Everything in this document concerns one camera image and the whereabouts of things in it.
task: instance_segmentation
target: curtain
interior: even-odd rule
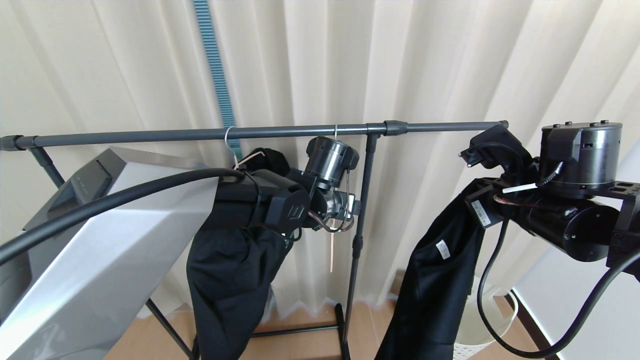
[[[214,0],[209,7],[239,127],[508,120],[535,155],[541,126],[607,119],[624,124],[621,157],[640,129],[636,0]],[[191,1],[3,1],[0,49],[2,135],[222,126]],[[457,157],[476,133],[380,139],[358,299],[382,302],[456,192],[474,177],[499,174],[467,169]],[[241,147],[277,149],[303,168],[309,140],[241,140]],[[339,140],[364,155],[364,137]],[[122,146],[230,164],[220,141]],[[68,178],[105,148],[49,153]],[[1,156],[6,241],[55,187],[28,154]],[[351,176],[358,194],[363,162]],[[497,232],[486,234],[479,272]],[[305,231],[273,282],[281,314],[345,301],[352,237],[335,236],[330,272],[328,235]],[[546,248],[512,226],[489,281],[512,287]],[[154,300],[188,303],[186,289],[183,257]]]

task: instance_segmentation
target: white bin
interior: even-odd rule
[[[489,323],[501,337],[509,330],[509,327],[518,314],[518,301],[511,292],[507,293],[515,304],[513,314],[508,318],[503,318],[498,309],[498,305],[493,299],[493,295],[498,291],[497,288],[487,291],[483,296],[484,313]],[[462,322],[456,336],[456,343],[453,348],[453,360],[464,360],[472,357],[480,350],[489,346],[495,341],[493,336],[484,326],[480,318],[480,312],[477,308],[476,296],[472,295],[465,306],[462,314]]]

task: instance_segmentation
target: blue striped tape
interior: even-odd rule
[[[193,6],[196,10],[196,18],[198,19],[198,27],[200,28],[200,36],[204,45],[204,51],[207,55],[209,68],[211,69],[211,77],[213,85],[216,89],[216,97],[218,97],[218,107],[222,116],[222,124],[224,127],[236,125],[234,117],[234,109],[231,106],[231,98],[229,97],[229,89],[225,80],[225,72],[222,68],[222,60],[220,59],[220,51],[218,50],[218,42],[216,34],[213,31],[213,20],[209,12],[209,2],[207,0],[193,0]],[[229,140],[229,147],[236,156],[242,158],[242,150],[240,149],[240,141],[238,139]]]

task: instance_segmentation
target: dark baseboard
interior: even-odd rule
[[[545,336],[542,334],[542,331],[538,327],[538,324],[536,324],[536,322],[533,320],[533,317],[531,317],[531,314],[529,314],[528,310],[522,305],[522,301],[520,301],[520,299],[515,294],[514,294],[514,297],[518,301],[518,308],[519,308],[518,319],[520,319],[520,322],[522,322],[522,325],[524,326],[525,330],[529,333],[529,336],[531,336],[531,339],[536,344],[538,349],[544,349],[544,348],[550,347],[551,344],[547,341],[547,338],[545,338]],[[507,296],[504,298],[507,299],[511,308],[514,309],[514,305],[513,305],[513,302],[511,301],[511,297]],[[557,355],[547,356],[545,359],[560,360],[560,358]]]

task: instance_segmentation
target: cylindrical motor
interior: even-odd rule
[[[581,199],[586,197],[585,189],[611,187],[616,179],[621,134],[622,124],[607,120],[543,127],[541,180],[563,162],[559,175],[545,189],[562,197]]]
[[[305,172],[313,174],[324,183],[324,187],[338,187],[345,170],[358,165],[359,155],[347,144],[318,136],[307,145],[309,161]]]
[[[592,200],[552,195],[540,198],[535,205],[540,208],[522,208],[518,212],[516,222],[523,229],[547,240],[573,259],[596,261],[606,257],[618,210]]]

